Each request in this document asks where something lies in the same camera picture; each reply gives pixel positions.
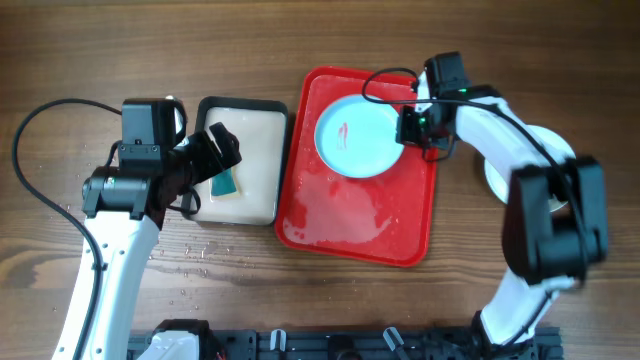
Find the green scouring sponge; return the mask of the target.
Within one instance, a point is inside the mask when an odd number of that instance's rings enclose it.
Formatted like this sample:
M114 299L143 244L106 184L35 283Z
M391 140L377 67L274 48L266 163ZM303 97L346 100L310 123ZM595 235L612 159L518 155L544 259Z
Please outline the green scouring sponge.
M238 191L239 186L237 185L234 168L226 169L211 179L210 195L212 197L233 195Z

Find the light blue plate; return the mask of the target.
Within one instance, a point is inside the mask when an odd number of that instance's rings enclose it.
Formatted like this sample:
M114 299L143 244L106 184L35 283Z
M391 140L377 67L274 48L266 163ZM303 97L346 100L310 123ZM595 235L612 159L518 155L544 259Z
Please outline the light blue plate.
M314 144L334 172L356 179L389 170L404 146L396 141L398 112L389 104L349 95L331 103L319 116Z

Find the white plate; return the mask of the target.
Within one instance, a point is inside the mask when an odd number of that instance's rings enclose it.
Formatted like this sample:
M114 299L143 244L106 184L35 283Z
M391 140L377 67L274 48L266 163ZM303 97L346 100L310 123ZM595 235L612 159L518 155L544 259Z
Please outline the white plate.
M542 141L542 145L549 151L556 161L576 157L576 154L569 143L552 130L537 125L529 125L529 130ZM489 161L484 160L483 166L485 179L492 193L506 204L508 200L507 182Z

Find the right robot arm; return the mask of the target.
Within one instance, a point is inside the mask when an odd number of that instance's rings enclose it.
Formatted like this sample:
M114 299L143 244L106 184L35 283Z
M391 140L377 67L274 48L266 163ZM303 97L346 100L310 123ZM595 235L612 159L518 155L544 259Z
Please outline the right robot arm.
M471 84L457 52L436 55L401 101L397 142L476 149L508 184L501 235L507 270L477 324L483 355L517 351L563 292L584 285L608 253L603 169L543 143L490 85Z

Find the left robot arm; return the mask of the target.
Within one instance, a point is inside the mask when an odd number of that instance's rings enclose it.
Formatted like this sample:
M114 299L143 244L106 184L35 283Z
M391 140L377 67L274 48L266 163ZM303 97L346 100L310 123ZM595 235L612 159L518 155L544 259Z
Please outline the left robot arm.
M237 137L221 123L192 135L175 99L122 105L119 163L84 182L86 245L56 359L122 359L136 299L166 211L195 186L237 165Z

